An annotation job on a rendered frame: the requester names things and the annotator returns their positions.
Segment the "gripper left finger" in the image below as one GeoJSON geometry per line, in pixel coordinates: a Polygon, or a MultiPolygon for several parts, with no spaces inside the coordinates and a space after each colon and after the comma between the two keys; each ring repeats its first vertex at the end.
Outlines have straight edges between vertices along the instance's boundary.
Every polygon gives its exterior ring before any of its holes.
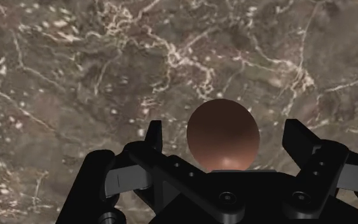
{"type": "Polygon", "coordinates": [[[153,120],[145,139],[120,154],[95,150],[85,157],[56,224],[127,224],[115,205],[129,191],[155,213],[149,224],[238,224],[245,214],[236,186],[162,153],[162,123],[153,120]]]}

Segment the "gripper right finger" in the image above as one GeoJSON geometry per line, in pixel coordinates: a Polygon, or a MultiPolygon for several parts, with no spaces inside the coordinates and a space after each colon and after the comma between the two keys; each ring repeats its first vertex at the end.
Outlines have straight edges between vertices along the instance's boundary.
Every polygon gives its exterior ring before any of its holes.
{"type": "Polygon", "coordinates": [[[358,219],[358,210],[336,197],[344,189],[358,198],[358,153],[297,119],[285,121],[282,146],[300,169],[282,201],[289,219],[358,219]]]}

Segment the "brown egg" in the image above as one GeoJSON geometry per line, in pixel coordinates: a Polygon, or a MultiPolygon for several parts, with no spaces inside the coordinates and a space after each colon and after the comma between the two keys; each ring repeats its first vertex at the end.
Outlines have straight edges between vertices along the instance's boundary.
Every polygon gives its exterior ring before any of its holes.
{"type": "Polygon", "coordinates": [[[200,105],[189,118],[188,148],[206,170],[248,169],[256,159],[260,134],[251,113],[228,99],[200,105]]]}

